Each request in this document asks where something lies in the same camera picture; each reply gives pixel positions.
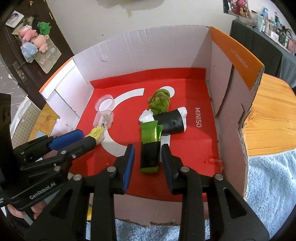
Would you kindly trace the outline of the person's left hand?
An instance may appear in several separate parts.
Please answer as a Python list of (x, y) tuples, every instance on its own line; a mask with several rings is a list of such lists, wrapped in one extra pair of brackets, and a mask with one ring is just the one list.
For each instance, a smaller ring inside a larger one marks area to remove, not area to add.
[(17, 218), (24, 219), (25, 214), (33, 214), (34, 219), (36, 219), (40, 215), (40, 213), (45, 209), (46, 205), (47, 205), (46, 201), (43, 200), (33, 205), (29, 209), (26, 209), (25, 211), (19, 211), (16, 208), (14, 208), (11, 204), (8, 204), (6, 207), (9, 213)]

